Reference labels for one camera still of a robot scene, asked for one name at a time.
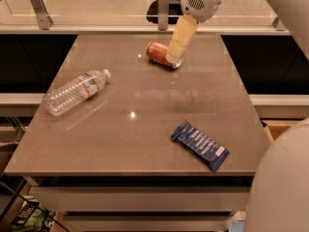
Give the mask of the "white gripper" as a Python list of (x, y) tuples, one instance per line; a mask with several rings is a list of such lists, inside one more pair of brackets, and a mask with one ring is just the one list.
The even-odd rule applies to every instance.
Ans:
[(176, 23), (167, 50), (167, 61), (173, 68), (181, 65), (186, 47), (197, 31), (197, 21), (202, 23), (213, 17), (221, 3), (222, 0), (181, 0), (184, 15)]

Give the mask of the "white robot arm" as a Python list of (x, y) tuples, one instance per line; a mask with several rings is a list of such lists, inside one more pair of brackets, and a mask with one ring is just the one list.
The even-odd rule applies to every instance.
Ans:
[[(267, 0), (309, 58), (309, 0)], [(309, 119), (267, 149), (250, 190), (244, 232), (309, 232)]]

